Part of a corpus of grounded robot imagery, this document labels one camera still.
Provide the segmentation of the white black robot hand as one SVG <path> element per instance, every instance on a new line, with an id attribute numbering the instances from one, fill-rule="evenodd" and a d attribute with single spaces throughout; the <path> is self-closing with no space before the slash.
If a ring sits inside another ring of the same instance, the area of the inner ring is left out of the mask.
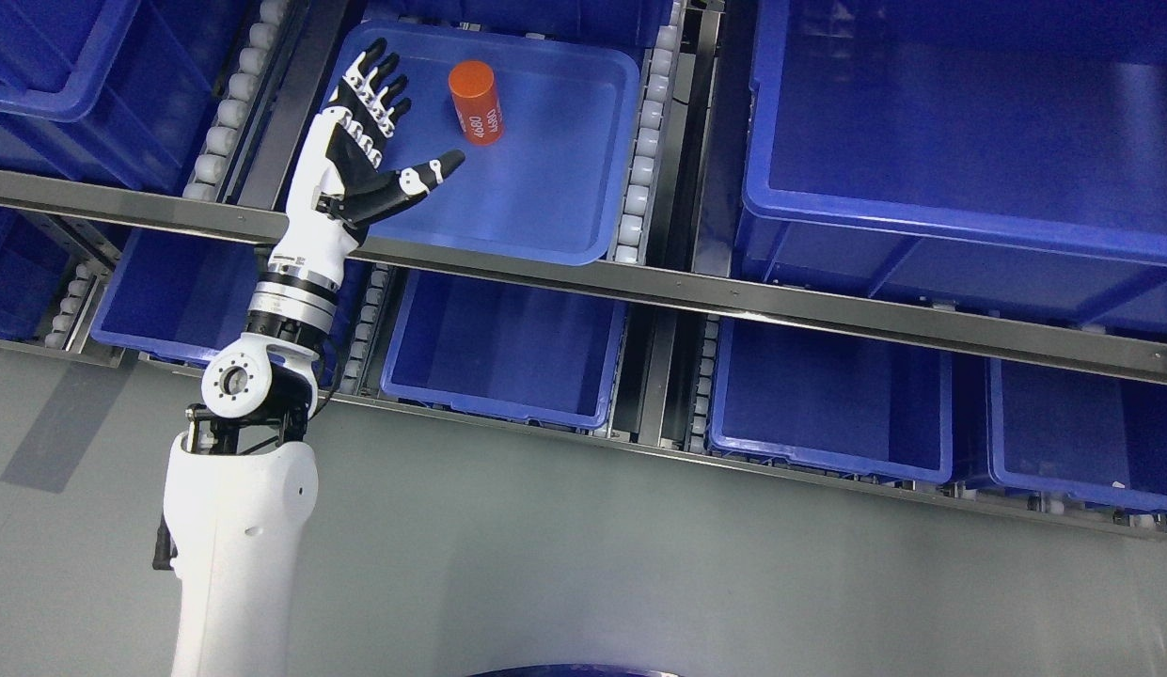
<path id="1" fill-rule="evenodd" d="M 400 56 L 376 39 L 338 75 L 312 117 L 286 198 L 288 226 L 263 281 L 337 291 L 370 228 L 420 204 L 464 163 L 463 151 L 386 168 L 386 147 L 412 107 Z"/>

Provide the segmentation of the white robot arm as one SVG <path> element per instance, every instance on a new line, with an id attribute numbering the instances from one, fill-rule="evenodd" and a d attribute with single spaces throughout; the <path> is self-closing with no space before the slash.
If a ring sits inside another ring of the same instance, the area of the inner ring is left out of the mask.
<path id="1" fill-rule="evenodd" d="M 317 501 L 317 358 L 343 264 L 271 256 L 238 338 L 210 360 L 167 458 L 181 582 L 175 676 L 282 676 L 303 528 Z"/>

